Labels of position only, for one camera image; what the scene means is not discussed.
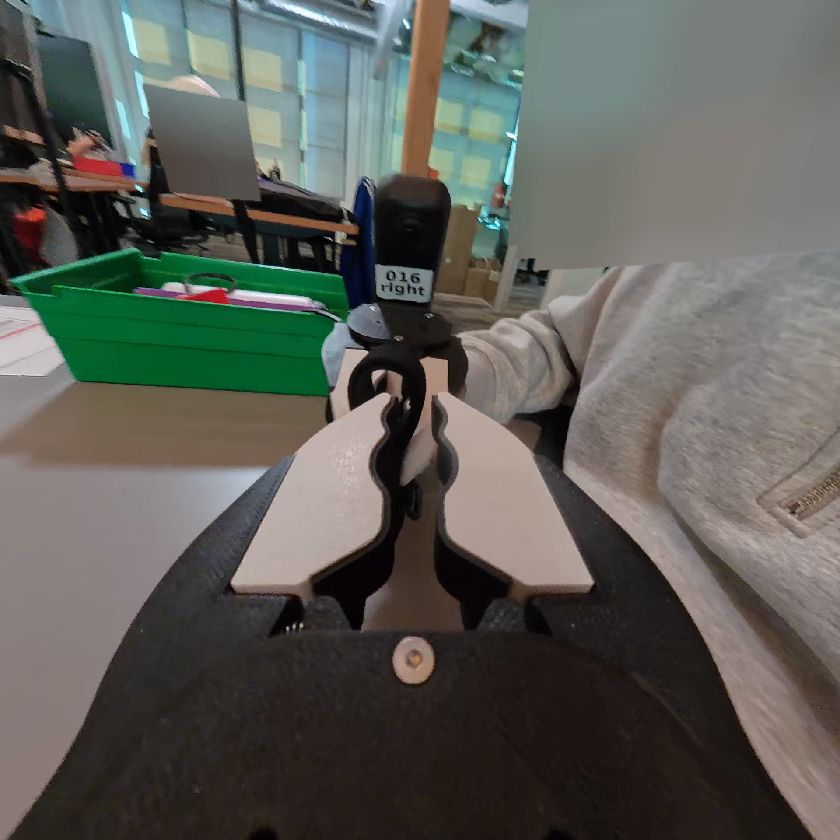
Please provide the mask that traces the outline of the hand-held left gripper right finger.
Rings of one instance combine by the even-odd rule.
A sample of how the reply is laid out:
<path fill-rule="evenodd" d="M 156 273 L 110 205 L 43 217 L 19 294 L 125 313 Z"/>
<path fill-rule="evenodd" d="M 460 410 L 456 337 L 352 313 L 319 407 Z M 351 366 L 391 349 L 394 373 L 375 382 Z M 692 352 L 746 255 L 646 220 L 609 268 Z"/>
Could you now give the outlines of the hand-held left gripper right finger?
<path fill-rule="evenodd" d="M 457 397 L 433 399 L 437 444 L 434 570 L 465 629 L 508 599 L 588 595 L 594 587 L 533 452 Z"/>

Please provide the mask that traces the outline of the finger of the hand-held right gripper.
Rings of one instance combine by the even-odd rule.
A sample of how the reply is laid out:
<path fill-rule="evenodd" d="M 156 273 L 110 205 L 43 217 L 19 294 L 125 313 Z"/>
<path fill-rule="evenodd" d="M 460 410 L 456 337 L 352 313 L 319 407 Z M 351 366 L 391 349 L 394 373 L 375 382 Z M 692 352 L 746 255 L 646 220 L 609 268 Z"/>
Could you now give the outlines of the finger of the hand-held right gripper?
<path fill-rule="evenodd" d="M 425 374 L 426 393 L 423 410 L 409 442 L 402 461 L 400 484 L 407 486 L 429 466 L 436 453 L 437 444 L 433 433 L 433 399 L 441 392 L 449 391 L 448 363 L 436 358 L 422 359 Z"/>
<path fill-rule="evenodd" d="M 343 353 L 339 374 L 335 386 L 330 393 L 330 411 L 333 421 L 337 421 L 350 413 L 350 378 L 355 367 L 367 355 L 366 350 L 347 349 Z"/>

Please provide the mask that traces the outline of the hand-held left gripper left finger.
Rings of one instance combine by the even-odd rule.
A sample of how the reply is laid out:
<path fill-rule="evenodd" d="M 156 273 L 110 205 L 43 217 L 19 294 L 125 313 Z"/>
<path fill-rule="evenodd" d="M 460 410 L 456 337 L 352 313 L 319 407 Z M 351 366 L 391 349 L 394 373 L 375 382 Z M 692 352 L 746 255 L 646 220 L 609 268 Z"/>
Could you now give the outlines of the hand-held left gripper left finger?
<path fill-rule="evenodd" d="M 388 421 L 377 395 L 323 428 L 291 458 L 231 579 L 238 595 L 334 599 L 361 629 L 368 598 L 388 581 L 402 511 Z"/>

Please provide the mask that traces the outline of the person's right forearm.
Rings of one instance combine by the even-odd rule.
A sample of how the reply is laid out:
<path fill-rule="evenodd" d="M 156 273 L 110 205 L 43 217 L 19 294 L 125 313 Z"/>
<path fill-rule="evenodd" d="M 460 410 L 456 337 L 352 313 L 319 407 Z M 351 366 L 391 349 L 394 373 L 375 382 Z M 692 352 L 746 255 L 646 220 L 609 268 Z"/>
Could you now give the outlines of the person's right forearm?
<path fill-rule="evenodd" d="M 560 404 L 579 381 L 607 303 L 627 268 L 609 269 L 586 294 L 459 335 L 467 359 L 460 398 L 506 424 Z"/>

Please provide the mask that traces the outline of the cardboard box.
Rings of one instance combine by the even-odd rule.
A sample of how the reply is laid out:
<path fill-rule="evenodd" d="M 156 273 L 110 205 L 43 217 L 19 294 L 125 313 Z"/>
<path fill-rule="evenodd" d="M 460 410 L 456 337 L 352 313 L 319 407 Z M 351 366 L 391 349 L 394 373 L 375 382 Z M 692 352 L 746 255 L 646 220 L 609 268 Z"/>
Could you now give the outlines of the cardboard box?
<path fill-rule="evenodd" d="M 463 294 L 473 258 L 478 216 L 479 212 L 466 205 L 451 207 L 437 273 L 436 294 Z"/>

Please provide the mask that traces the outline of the blue cloth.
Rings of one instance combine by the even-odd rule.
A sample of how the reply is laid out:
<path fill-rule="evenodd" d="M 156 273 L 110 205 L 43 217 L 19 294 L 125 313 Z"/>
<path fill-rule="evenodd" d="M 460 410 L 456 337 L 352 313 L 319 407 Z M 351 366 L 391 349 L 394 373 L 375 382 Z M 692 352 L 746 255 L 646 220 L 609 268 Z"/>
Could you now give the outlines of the blue cloth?
<path fill-rule="evenodd" d="M 339 260 L 350 310 L 375 300 L 374 204 L 375 183 L 364 176 L 356 187 L 352 208 L 358 232 L 343 241 Z"/>

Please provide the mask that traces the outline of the purple flat board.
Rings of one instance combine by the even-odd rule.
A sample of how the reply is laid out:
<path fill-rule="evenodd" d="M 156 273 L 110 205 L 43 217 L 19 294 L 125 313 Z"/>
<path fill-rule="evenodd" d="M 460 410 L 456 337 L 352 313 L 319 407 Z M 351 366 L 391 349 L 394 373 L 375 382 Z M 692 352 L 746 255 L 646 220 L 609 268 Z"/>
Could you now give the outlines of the purple flat board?
<path fill-rule="evenodd" d="M 180 295 L 191 291 L 199 291 L 209 287 L 198 285 L 186 289 L 183 284 L 168 283 L 163 288 L 154 289 L 151 287 L 137 287 L 133 293 L 136 295 L 177 299 Z M 269 292 L 248 291 L 248 290 L 230 290 L 226 289 L 229 303 L 231 306 L 238 306 L 241 308 L 263 308 L 272 309 L 285 312 L 309 312 L 315 314 L 330 315 L 329 310 L 320 302 L 300 296 L 281 295 Z"/>

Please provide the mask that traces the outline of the green plastic bin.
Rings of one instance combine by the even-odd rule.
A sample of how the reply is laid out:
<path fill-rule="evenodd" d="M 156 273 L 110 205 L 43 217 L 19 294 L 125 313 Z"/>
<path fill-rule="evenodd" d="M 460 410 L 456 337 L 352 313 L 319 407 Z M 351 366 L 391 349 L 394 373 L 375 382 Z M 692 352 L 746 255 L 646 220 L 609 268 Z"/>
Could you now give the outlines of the green plastic bin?
<path fill-rule="evenodd" d="M 133 293 L 169 283 L 300 296 L 330 315 Z M 321 348 L 349 303 L 335 274 L 126 248 L 11 280 L 79 382 L 325 396 Z"/>

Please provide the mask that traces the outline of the person's grey hoodie torso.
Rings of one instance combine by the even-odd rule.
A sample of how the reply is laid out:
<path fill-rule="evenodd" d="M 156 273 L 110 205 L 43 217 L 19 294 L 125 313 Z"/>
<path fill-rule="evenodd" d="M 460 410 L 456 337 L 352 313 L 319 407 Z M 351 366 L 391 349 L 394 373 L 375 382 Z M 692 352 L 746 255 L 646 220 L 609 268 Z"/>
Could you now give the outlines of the person's grey hoodie torso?
<path fill-rule="evenodd" d="M 564 466 L 665 573 L 765 769 L 838 838 L 838 252 L 613 269 L 549 306 Z"/>

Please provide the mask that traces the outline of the printed paper sheet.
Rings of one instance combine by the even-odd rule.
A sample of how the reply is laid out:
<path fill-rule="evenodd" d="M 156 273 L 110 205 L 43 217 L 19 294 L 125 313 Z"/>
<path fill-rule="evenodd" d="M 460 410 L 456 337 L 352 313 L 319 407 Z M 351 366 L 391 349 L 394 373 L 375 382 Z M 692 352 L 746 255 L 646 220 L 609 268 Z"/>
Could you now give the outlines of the printed paper sheet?
<path fill-rule="evenodd" d="M 42 377 L 65 363 L 38 314 L 1 307 L 1 376 Z"/>

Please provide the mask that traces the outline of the wooden post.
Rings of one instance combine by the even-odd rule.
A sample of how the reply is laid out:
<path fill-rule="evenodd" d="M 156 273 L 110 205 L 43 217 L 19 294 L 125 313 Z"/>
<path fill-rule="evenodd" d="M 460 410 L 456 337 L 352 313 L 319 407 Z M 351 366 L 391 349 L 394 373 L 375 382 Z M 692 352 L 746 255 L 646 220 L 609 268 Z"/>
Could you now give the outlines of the wooden post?
<path fill-rule="evenodd" d="M 449 1 L 415 3 L 402 142 L 401 172 L 405 175 L 429 177 L 449 10 Z"/>

